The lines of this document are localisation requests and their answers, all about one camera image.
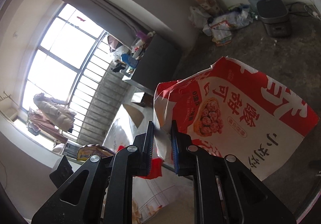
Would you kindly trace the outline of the purple yellow snack bag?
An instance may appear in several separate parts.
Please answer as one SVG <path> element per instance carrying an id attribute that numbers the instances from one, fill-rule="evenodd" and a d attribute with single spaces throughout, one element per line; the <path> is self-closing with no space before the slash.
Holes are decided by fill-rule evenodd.
<path id="1" fill-rule="evenodd" d="M 105 148 L 102 145 L 89 144 L 80 147 L 80 149 L 77 152 L 77 160 L 85 162 L 88 158 L 94 155 L 100 156 L 101 158 L 105 158 L 108 156 L 113 156 L 114 153 L 112 153 L 109 149 Z"/>

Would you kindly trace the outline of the red white snack bag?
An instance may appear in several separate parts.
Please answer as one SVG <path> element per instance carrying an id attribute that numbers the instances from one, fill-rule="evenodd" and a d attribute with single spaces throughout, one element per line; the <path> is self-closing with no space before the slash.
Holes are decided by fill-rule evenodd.
<path id="1" fill-rule="evenodd" d="M 212 155 L 235 155 L 260 180 L 278 170 L 319 116 L 296 93 L 232 58 L 183 80 L 158 84 L 153 97 L 156 151 L 172 163 L 170 130 L 177 123 Z"/>

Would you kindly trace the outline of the pile of packaging trash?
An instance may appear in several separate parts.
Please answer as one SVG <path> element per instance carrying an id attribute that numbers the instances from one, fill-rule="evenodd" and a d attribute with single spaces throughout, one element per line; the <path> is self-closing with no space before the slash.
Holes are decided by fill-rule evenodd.
<path id="1" fill-rule="evenodd" d="M 250 5 L 239 4 L 226 14 L 209 18 L 202 32 L 211 37 L 217 47 L 221 47 L 231 43 L 233 31 L 243 29 L 252 22 Z"/>

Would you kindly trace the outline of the beige jacket hanging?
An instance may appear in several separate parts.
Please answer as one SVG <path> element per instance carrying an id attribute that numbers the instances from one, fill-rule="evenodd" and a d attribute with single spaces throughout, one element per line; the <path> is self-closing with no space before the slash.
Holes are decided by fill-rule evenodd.
<path id="1" fill-rule="evenodd" d="M 72 133 L 75 116 L 75 112 L 67 108 L 67 102 L 58 100 L 56 98 L 49 98 L 44 93 L 36 94 L 33 97 L 35 105 L 39 110 L 58 128 L 64 132 Z"/>

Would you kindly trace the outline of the blue detergent bottle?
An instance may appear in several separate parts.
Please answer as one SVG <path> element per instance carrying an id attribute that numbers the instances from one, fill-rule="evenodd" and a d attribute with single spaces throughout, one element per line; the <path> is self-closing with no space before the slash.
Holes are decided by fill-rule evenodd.
<path id="1" fill-rule="evenodd" d="M 123 63 L 127 64 L 131 68 L 137 68 L 137 65 L 139 64 L 139 61 L 133 58 L 129 54 L 122 54 L 121 55 L 121 60 Z"/>

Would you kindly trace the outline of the grey cabinet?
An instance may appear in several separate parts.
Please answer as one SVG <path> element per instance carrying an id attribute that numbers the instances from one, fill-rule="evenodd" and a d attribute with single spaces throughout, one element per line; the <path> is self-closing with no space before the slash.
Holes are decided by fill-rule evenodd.
<path id="1" fill-rule="evenodd" d="M 153 96 L 159 83 L 171 81 L 182 53 L 156 34 L 152 37 L 137 68 L 122 80 Z"/>

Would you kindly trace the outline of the window with metal bars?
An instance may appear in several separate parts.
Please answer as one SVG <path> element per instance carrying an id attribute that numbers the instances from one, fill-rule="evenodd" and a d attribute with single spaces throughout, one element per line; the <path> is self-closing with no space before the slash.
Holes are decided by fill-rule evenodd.
<path id="1" fill-rule="evenodd" d="M 109 33 L 64 3 L 40 38 L 22 94 L 22 109 L 36 109 L 33 97 L 66 102 L 75 112 L 73 130 L 64 135 L 79 144 L 103 143 L 129 85 L 116 67 Z"/>

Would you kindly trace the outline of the purple cup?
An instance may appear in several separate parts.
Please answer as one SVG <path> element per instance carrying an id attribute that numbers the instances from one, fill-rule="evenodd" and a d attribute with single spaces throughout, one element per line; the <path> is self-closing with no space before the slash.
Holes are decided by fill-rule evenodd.
<path id="1" fill-rule="evenodd" d="M 147 42 L 148 39 L 149 39 L 148 35 L 145 34 L 145 33 L 143 33 L 143 32 L 140 31 L 140 30 L 136 33 L 136 37 L 137 37 L 137 38 L 140 38 L 140 39 L 141 39 L 142 41 L 144 41 L 144 42 Z"/>

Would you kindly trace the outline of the grey curtain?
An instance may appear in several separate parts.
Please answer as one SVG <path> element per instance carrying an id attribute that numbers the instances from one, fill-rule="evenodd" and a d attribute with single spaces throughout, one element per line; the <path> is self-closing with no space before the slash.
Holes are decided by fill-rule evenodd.
<path id="1" fill-rule="evenodd" d="M 133 43 L 139 31 L 155 31 L 184 50 L 196 41 L 196 30 L 187 14 L 174 13 L 166 7 L 156 8 L 153 14 L 133 0 L 62 0 L 71 4 L 101 27 L 111 32 L 125 45 Z"/>

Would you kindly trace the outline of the white plastic bag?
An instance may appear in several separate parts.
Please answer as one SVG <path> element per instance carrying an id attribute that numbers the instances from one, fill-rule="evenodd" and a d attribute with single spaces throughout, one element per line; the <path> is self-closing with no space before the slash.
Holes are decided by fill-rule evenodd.
<path id="1" fill-rule="evenodd" d="M 188 19 L 195 28 L 203 29 L 207 24 L 207 20 L 211 18 L 211 15 L 199 7 L 190 7 L 190 15 Z"/>

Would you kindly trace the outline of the black rice cooker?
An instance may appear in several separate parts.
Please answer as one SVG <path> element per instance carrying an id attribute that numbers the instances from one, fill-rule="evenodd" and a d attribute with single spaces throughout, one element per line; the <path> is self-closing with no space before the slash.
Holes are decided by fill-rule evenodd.
<path id="1" fill-rule="evenodd" d="M 288 37 L 292 34 L 288 9 L 282 0 L 260 0 L 256 7 L 263 27 L 270 37 Z"/>

